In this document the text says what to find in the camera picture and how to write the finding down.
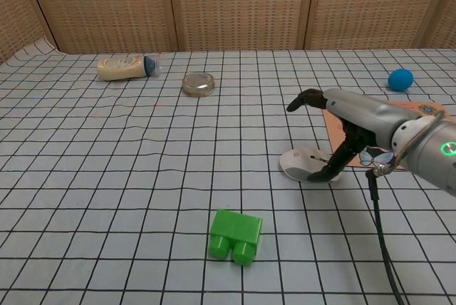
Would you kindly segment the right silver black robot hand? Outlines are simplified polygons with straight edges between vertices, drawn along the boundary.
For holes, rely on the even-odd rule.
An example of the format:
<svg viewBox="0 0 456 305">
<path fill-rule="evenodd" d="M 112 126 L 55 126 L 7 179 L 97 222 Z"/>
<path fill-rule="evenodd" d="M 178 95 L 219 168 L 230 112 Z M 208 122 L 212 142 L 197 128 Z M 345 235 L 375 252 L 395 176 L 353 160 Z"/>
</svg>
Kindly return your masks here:
<svg viewBox="0 0 456 305">
<path fill-rule="evenodd" d="M 287 111 L 293 112 L 303 105 L 326 109 L 336 116 L 345 133 L 344 141 L 327 162 L 312 158 L 305 153 L 303 157 L 309 167 L 298 167 L 288 162 L 282 170 L 291 178 L 304 182 L 330 182 L 365 147 L 392 150 L 393 134 L 403 123 L 417 120 L 421 114 L 385 100 L 361 95 L 338 88 L 321 91 L 306 89 L 288 105 Z"/>
</svg>

